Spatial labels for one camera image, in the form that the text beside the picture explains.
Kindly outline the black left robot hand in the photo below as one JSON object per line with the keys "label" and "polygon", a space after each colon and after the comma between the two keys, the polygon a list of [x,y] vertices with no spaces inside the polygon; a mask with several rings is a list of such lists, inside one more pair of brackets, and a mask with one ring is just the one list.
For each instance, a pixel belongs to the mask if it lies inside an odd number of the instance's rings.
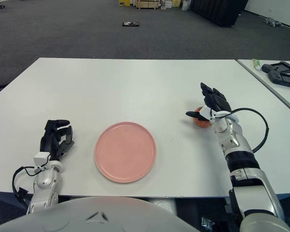
{"label": "black left robot hand", "polygon": [[48,120],[44,136],[41,138],[40,151],[49,152],[50,160],[60,161],[74,145],[73,129],[68,120]]}

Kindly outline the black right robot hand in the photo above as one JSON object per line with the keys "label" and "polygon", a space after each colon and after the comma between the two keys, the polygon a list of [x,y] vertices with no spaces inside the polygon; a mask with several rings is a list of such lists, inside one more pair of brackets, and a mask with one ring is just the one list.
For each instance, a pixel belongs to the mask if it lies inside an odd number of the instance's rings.
{"label": "black right robot hand", "polygon": [[201,82],[202,95],[204,96],[204,106],[198,111],[187,111],[186,115],[196,118],[199,121],[212,121],[222,116],[224,113],[230,113],[231,107],[225,96],[215,88],[210,88]]}

